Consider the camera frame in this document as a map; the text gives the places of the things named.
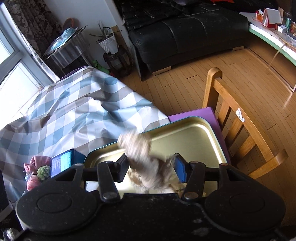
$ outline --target basket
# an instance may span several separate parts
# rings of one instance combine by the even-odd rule
[[[119,47],[118,46],[118,43],[116,41],[115,35],[112,35],[112,37],[110,37],[109,39],[111,39],[112,41],[115,41],[116,42],[116,45],[117,45],[117,48]],[[103,48],[103,50],[106,53],[110,53],[110,50],[109,50],[109,48],[107,46],[107,40],[106,39],[104,41],[100,42],[99,45]]]

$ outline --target sofa leg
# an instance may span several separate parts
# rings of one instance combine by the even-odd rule
[[[244,49],[244,46],[239,46],[239,47],[232,48],[232,51],[236,51],[236,50],[240,50],[240,49]]]
[[[166,67],[166,68],[164,68],[164,69],[160,69],[160,70],[158,70],[158,71],[152,72],[152,75],[153,75],[153,76],[156,76],[156,75],[158,75],[158,74],[161,74],[161,73],[163,73],[163,72],[169,71],[169,70],[171,70],[171,69],[172,69],[172,67],[169,66],[169,67]]]

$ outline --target desk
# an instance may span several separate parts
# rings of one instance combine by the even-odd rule
[[[259,21],[255,19],[255,13],[249,12],[241,12],[240,14],[246,16],[250,23],[249,32],[255,34],[269,45],[274,47],[276,50],[279,50],[286,42],[290,42],[290,38],[287,34],[282,34],[280,32],[275,32],[275,30],[271,30],[263,26]],[[289,44],[289,46],[284,46],[280,53],[284,55],[291,63],[296,66],[296,42],[293,44]],[[288,82],[285,81],[285,84],[294,92],[296,90],[296,85],[291,86]]]

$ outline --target green ball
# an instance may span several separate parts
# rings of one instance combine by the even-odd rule
[[[42,166],[42,167],[39,167],[37,170],[37,177],[41,182],[44,182],[47,179],[50,179],[51,175],[52,175],[52,168],[50,166]]]

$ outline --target curtain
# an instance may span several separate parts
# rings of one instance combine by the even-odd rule
[[[5,0],[15,24],[40,57],[62,33],[61,25],[43,0]]]

